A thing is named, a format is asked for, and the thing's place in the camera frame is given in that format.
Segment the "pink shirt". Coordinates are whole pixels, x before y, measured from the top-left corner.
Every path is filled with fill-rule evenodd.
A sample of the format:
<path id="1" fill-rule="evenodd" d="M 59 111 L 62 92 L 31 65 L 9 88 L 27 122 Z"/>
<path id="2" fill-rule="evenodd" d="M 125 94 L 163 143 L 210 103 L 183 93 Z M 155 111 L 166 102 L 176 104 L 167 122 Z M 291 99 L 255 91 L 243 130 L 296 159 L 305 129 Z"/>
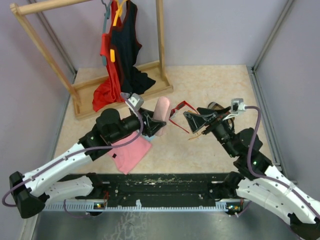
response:
<path id="1" fill-rule="evenodd" d="M 139 136 L 128 145 L 112 148 L 107 152 L 107 155 L 113 159 L 117 169 L 127 175 L 136 167 L 151 148 L 152 144 L 144 137 Z"/>

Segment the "light blue cleaning cloth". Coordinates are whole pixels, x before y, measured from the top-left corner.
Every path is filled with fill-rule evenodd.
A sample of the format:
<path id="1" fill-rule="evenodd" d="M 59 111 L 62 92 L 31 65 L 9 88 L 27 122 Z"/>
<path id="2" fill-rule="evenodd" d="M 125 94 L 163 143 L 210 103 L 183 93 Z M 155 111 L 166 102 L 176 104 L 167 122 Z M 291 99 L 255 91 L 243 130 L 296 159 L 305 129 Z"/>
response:
<path id="1" fill-rule="evenodd" d="M 144 135 L 143 137 L 144 137 L 144 139 L 146 139 L 148 142 L 151 142 L 153 139 L 155 139 L 155 138 L 156 138 L 156 136 L 155 136 L 155 135 L 152 135 L 152 136 Z"/>

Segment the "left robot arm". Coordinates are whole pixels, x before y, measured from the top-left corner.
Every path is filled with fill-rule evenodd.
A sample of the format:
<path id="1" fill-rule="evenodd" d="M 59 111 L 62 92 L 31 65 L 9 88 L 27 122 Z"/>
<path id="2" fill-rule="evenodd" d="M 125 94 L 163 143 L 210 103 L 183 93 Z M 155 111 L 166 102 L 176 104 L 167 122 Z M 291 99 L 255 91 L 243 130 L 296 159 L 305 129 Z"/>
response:
<path id="1" fill-rule="evenodd" d="M 140 136 L 154 136 L 167 120 L 144 108 L 121 118 L 113 108 L 104 110 L 88 133 L 68 150 L 32 171 L 9 176 L 10 192 L 22 219 L 39 214 L 49 204 L 76 199 L 97 199 L 104 186 L 96 173 L 63 180 L 73 170 L 90 164 L 108 152 L 130 145 Z"/>

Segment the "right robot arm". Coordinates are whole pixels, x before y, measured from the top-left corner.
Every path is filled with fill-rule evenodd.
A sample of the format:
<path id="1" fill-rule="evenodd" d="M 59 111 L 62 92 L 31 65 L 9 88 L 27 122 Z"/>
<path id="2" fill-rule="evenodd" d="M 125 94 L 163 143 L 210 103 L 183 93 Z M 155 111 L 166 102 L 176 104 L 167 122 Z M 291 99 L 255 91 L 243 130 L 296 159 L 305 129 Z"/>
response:
<path id="1" fill-rule="evenodd" d="M 258 137 L 261 116 L 257 117 L 254 128 L 238 133 L 229 121 L 251 106 L 236 106 L 213 110 L 198 108 L 198 112 L 184 112 L 193 133 L 212 133 L 228 155 L 236 158 L 237 180 L 223 185 L 223 192 L 229 198 L 236 196 L 250 200 L 283 220 L 290 229 L 304 240 L 320 238 L 320 202 L 290 181 L 272 163 L 260 148 Z"/>

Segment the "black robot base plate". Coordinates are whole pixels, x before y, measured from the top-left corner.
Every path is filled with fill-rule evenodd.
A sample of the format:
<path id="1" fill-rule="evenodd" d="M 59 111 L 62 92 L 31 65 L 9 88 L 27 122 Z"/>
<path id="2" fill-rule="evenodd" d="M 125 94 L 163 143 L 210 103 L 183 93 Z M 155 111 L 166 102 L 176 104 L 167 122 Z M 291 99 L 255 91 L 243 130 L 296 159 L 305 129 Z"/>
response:
<path id="1" fill-rule="evenodd" d="M 236 196 L 235 184 L 224 183 L 226 173 L 97 174 L 94 190 L 81 200 L 106 201 L 108 207 L 147 208 L 216 207 L 240 212 L 245 201 Z"/>

